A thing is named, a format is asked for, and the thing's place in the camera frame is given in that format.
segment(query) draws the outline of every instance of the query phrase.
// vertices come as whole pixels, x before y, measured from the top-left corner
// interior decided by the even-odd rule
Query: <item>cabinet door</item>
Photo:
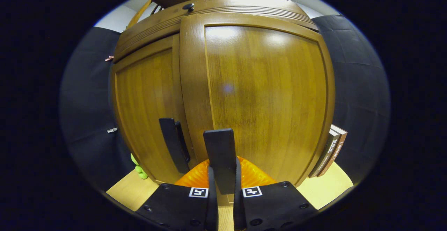
[[[175,183],[182,176],[166,147],[159,118],[180,121],[191,156],[189,166],[196,165],[183,107],[178,43],[178,34],[161,39],[127,56],[112,69],[119,129],[142,169],[158,183]]]
[[[299,185],[321,155],[334,113],[332,64],[307,28],[249,14],[186,17],[180,28],[186,118],[198,161],[203,131],[232,128],[236,154]]]

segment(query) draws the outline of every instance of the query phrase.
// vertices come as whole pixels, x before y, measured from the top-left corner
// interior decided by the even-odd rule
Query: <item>wooden floor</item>
[[[107,190],[107,194],[136,211],[158,186],[150,179],[142,180],[136,171],[131,171]],[[321,209],[351,186],[348,175],[334,162],[324,176],[306,178],[297,190],[316,209]],[[219,207],[219,231],[234,231],[233,206]]]

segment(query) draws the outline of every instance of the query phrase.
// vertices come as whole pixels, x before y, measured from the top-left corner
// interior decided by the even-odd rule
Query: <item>black knob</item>
[[[183,6],[182,8],[183,10],[187,10],[188,12],[192,12],[194,10],[194,3],[189,3]]]

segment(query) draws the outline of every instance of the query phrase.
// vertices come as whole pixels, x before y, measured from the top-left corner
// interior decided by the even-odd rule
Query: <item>metal hinge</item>
[[[113,129],[107,130],[107,133],[116,132],[117,130],[118,130],[118,128],[113,128]]]

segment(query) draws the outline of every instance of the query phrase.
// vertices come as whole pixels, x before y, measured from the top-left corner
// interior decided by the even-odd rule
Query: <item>green toy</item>
[[[143,180],[147,179],[147,174],[141,169],[141,166],[139,166],[138,162],[135,160],[135,158],[132,155],[132,153],[131,153],[131,159],[132,159],[132,162],[134,164],[136,164],[135,171],[138,172],[138,175],[140,176],[140,178],[142,178]]]

